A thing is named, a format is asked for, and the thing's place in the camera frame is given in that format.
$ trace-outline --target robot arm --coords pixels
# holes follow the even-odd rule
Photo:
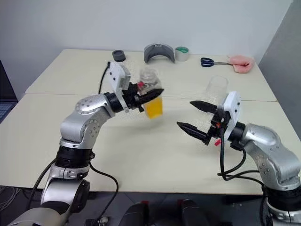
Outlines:
[[[231,92],[221,106],[203,101],[192,101],[199,110],[213,113],[211,127],[207,133],[188,123],[178,122],[187,134],[208,145],[210,139],[221,137],[231,142],[236,150],[245,150],[256,163],[267,205],[274,225],[301,224],[301,187],[298,176],[301,168],[297,156],[285,148],[278,134],[270,128],[238,122],[240,97]]]
[[[61,139],[55,163],[43,190],[41,207],[26,211],[9,226],[63,226],[72,213],[86,205],[90,183],[84,178],[95,157],[92,148],[101,126],[115,113],[138,108],[158,97],[163,89],[153,89],[140,96],[137,84],[129,82],[128,70],[115,62],[108,63],[114,93],[81,99],[61,124]]]

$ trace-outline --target floor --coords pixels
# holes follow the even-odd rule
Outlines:
[[[3,193],[0,202],[9,195]],[[102,211],[111,198],[112,193],[92,193],[86,207],[81,213],[73,214],[68,225],[84,226],[86,219],[94,219]],[[118,193],[116,199],[106,212],[110,220],[107,226],[118,226],[123,214],[134,203],[149,202],[150,226],[180,226],[177,207],[178,200],[192,199],[207,216],[211,225],[220,225],[219,222],[232,222],[234,226],[256,226],[259,222],[260,196],[247,195],[213,195],[213,194],[166,194],[166,193]],[[0,226],[6,226],[13,219],[23,213],[27,199],[20,192],[12,204],[1,213]]]

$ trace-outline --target white table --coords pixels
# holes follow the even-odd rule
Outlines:
[[[55,158],[61,122],[82,97],[27,94],[21,99],[0,124],[1,185],[33,186]],[[204,113],[191,106],[188,99],[165,97],[163,103],[164,115],[156,120],[148,120],[136,110],[128,115],[119,113],[104,124],[93,149],[93,165],[115,176],[121,191],[261,194],[261,188],[252,181],[225,182],[218,177],[218,148],[203,145],[176,125],[177,121],[189,122],[206,131],[209,118]],[[279,103],[242,101],[239,121],[273,128],[301,159],[300,140]],[[240,152],[226,147],[225,153],[227,168],[240,161]],[[242,168],[246,169],[255,169],[250,157]],[[92,171],[87,180],[91,191],[115,189],[110,179]]]
[[[27,89],[27,94],[75,94],[92,95],[98,92],[99,83],[112,51],[65,49]],[[132,74],[132,81],[139,78],[139,71],[145,66],[157,68],[165,89],[165,97],[201,99],[210,79],[226,77],[229,91],[236,90],[242,100],[276,101],[258,66],[248,74],[235,73],[232,66],[215,65],[202,67],[201,57],[215,61],[227,61],[226,56],[191,55],[186,62],[172,63],[166,57],[154,58],[145,64],[142,52],[125,52],[126,67]],[[103,91],[110,90],[104,79]]]

